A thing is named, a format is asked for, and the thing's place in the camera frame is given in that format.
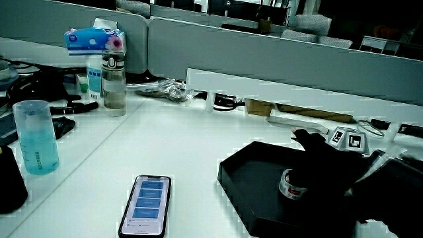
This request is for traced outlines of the person's right hand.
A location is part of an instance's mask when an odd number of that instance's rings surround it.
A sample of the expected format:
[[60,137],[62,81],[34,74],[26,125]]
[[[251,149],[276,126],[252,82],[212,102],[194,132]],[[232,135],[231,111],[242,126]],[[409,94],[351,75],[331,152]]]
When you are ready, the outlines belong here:
[[303,162],[288,173],[288,182],[306,188],[317,197],[342,198],[375,164],[377,156],[341,151],[320,134],[293,129],[295,141],[304,149]]

